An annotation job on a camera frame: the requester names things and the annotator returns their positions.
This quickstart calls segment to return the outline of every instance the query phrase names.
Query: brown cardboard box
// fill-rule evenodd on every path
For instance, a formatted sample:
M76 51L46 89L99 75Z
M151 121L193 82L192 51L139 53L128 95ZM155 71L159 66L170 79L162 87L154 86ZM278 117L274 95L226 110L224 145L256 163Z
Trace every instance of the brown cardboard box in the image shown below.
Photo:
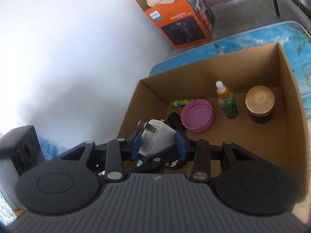
M236 95L240 114L233 120L225 118L218 105L217 80ZM270 87L276 96L274 117L265 124L252 122L245 106L246 92L256 85ZM181 113L182 107L168 104L186 98L206 99L216 113L207 131L198 134L187 131L189 138L203 138L214 145L232 141L291 172L301 188L302 205L297 206L303 206L310 183L309 135L298 86L281 45L272 43L218 55L141 80L119 137L129 137L137 129L139 120L165 119L172 112ZM179 170L168 171L188 174L190 169L191 162L188 162ZM212 176L220 173L217 162L212 164L211 172ZM308 207L303 209L307 214Z
M211 40L215 17L205 0L175 0L152 8L146 0L136 2L174 48Z

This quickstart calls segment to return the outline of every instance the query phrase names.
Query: speaker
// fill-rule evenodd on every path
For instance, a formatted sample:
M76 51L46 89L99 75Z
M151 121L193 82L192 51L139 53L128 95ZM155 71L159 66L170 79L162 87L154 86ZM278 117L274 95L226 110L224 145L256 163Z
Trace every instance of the speaker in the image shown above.
M10 130L0 138L0 192L13 210L21 209L15 184L29 169L44 162L33 125Z

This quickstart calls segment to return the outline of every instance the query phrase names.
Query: plastic bag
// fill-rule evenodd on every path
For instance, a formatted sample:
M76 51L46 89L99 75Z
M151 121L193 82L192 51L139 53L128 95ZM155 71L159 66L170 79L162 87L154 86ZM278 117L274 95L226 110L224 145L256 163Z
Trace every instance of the plastic bag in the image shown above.
M68 148L53 140L43 138L41 136L38 136L38 140L40 143L41 151L46 160L50 160L68 150Z

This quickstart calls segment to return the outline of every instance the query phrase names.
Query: pink lid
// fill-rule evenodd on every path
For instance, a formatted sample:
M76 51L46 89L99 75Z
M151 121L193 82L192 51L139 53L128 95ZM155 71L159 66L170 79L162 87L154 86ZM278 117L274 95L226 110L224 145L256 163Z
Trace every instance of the pink lid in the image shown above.
M193 133L207 130L213 123L215 113L208 101L197 99L188 103L182 113L181 122Z

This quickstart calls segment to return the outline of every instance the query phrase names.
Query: white dropper bulb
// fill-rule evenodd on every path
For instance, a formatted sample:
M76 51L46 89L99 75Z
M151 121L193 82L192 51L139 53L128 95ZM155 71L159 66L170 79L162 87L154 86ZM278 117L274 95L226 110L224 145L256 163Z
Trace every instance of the white dropper bulb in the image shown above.
M226 91L226 87L222 84L220 80L216 82L216 87L219 93L223 93Z

